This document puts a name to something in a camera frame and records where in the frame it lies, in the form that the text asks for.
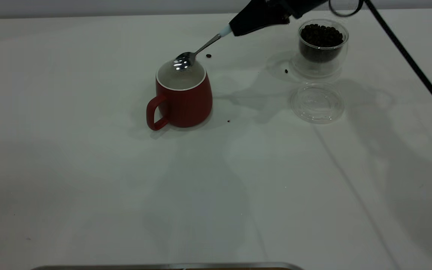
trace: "spoon handle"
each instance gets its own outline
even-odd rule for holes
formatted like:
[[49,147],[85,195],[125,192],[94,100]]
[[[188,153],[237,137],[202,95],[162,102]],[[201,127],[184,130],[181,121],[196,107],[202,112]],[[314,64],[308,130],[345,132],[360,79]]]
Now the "spoon handle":
[[221,38],[220,34],[217,34],[216,36],[214,36],[213,38],[211,38],[211,40],[209,40],[206,44],[204,44],[199,50],[197,50],[194,55],[197,55],[198,53],[200,53],[202,50],[204,50],[205,48],[207,48],[209,45],[215,43],[218,39]]
[[221,32],[219,32],[219,34],[217,34],[216,36],[214,36],[213,38],[211,38],[210,41],[208,41],[206,44],[204,44],[199,50],[197,50],[194,53],[194,56],[196,56],[198,53],[200,53],[202,50],[204,50],[205,48],[207,48],[209,45],[215,43],[218,39],[222,38],[223,36],[226,36],[227,34],[231,33],[231,27],[229,26],[229,24],[223,29],[221,30]]

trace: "metal spoon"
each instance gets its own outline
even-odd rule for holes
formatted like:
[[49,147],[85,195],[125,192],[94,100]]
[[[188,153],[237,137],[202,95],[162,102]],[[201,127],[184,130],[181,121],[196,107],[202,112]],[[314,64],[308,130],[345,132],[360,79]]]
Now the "metal spoon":
[[196,55],[200,53],[202,50],[207,48],[209,45],[215,43],[218,39],[222,38],[223,36],[226,36],[227,34],[231,33],[231,27],[229,24],[219,32],[216,36],[211,38],[210,41],[208,41],[206,44],[204,44],[199,50],[196,52],[184,52],[181,53],[178,57],[173,60],[173,67],[176,70],[183,71],[189,67],[192,67],[194,65],[194,62],[196,61]]

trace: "glass jar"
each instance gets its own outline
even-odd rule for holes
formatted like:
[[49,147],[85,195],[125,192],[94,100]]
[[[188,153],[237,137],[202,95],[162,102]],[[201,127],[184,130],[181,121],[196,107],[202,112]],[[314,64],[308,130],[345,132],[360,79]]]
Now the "glass jar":
[[[302,30],[310,25],[334,27],[342,34],[343,42],[337,46],[315,46],[301,37]],[[298,51],[291,60],[297,72],[305,77],[323,78],[338,72],[348,53],[348,30],[340,23],[327,19],[314,19],[303,23],[298,31]]]

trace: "mug rim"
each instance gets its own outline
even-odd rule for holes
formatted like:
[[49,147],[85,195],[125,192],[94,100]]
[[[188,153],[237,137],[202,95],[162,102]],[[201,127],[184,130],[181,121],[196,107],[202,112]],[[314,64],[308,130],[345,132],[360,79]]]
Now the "mug rim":
[[161,66],[161,67],[159,67],[156,70],[156,81],[157,81],[157,83],[160,86],[164,87],[165,89],[171,90],[171,91],[184,92],[184,91],[188,91],[188,90],[191,90],[191,89],[195,89],[196,87],[200,86],[204,82],[204,80],[206,79],[206,76],[207,76],[206,68],[203,65],[201,65],[201,63],[199,63],[199,65],[202,67],[202,70],[204,71],[204,75],[203,75],[201,81],[198,82],[195,86],[192,86],[192,87],[189,87],[189,88],[185,88],[185,89],[174,89],[174,88],[170,88],[170,87],[167,87],[166,85],[162,84],[161,81],[159,80],[158,74],[159,74],[159,71],[161,70],[161,68],[164,67],[164,65]]

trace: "spoon bowl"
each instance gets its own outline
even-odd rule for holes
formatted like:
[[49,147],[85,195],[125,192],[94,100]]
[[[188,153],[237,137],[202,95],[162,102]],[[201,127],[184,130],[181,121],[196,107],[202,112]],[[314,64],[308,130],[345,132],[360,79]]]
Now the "spoon bowl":
[[196,61],[196,54],[193,52],[181,53],[178,57],[173,60],[173,67],[176,70],[183,71],[192,65]]

